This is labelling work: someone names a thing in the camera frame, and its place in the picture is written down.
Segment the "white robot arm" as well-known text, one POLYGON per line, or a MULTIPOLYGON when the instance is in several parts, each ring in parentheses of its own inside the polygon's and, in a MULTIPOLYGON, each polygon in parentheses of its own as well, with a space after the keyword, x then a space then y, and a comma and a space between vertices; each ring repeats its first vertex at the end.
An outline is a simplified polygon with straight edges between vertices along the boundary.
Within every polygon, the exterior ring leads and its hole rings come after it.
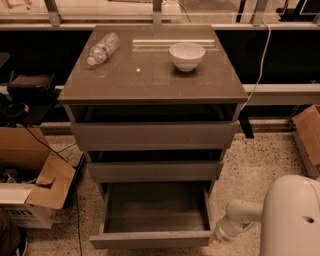
POLYGON ((287 175, 276 179, 261 204, 232 200, 209 246, 220 248, 261 224, 259 256, 320 256, 320 182, 287 175))

